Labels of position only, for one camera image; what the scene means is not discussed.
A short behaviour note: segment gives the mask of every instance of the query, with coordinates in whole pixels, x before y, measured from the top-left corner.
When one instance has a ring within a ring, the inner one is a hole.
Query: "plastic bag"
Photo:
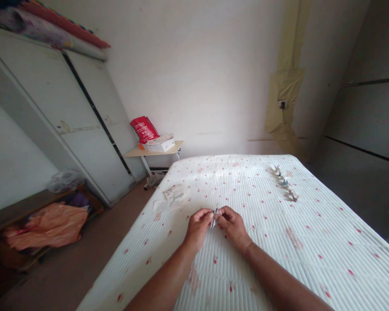
[[[159,138],[155,127],[147,117],[138,117],[130,122],[130,125],[136,131],[140,138],[140,143],[145,144],[147,141]]]
[[[51,177],[51,180],[46,184],[46,188],[50,192],[60,193],[76,189],[84,181],[85,178],[79,171],[64,169]]]
[[[53,203],[30,216],[23,226],[11,226],[3,235],[10,247],[61,247],[80,239],[79,231],[88,217],[86,209]]]
[[[163,172],[155,172],[154,176],[147,178],[147,186],[153,187],[159,184],[163,178],[164,178]]]

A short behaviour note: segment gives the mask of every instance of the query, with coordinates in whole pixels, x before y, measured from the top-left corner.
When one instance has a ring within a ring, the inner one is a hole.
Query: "electrical outlet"
[[[284,109],[288,108],[288,101],[287,100],[280,100],[280,101],[278,101],[277,106],[278,106],[278,108],[284,110]]]

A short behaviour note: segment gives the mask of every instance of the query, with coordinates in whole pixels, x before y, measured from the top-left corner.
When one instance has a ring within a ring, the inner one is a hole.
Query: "finger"
[[[196,213],[194,213],[191,218],[194,220],[194,222],[200,221],[203,216],[209,214],[210,212],[213,212],[211,209],[200,209]]]
[[[229,206],[224,206],[224,207],[219,209],[219,215],[223,215],[223,214],[228,215],[229,221],[233,222],[237,213],[233,209],[231,209]]]
[[[217,223],[222,226],[222,228],[227,229],[229,227],[229,221],[227,221],[222,215],[214,215]]]
[[[201,220],[202,226],[209,226],[210,225],[210,223],[212,222],[212,219],[213,219],[213,214],[214,214],[213,212],[210,212],[203,217],[203,219]]]

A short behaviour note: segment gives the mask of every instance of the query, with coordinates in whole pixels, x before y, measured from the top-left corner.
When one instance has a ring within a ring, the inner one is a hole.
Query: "quilted mattress cover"
[[[271,166],[300,196],[292,201]],[[153,201],[184,184],[185,208]],[[217,155],[175,162],[78,310],[122,310],[182,243],[191,214],[228,205],[253,241],[335,310],[389,310],[389,244],[290,155]],[[271,310],[224,230],[208,229],[175,310]]]

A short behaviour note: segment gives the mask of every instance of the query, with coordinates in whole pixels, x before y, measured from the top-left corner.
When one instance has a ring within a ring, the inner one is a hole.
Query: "floor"
[[[75,310],[154,193],[143,186],[90,221],[79,242],[49,252],[0,299],[0,310]]]

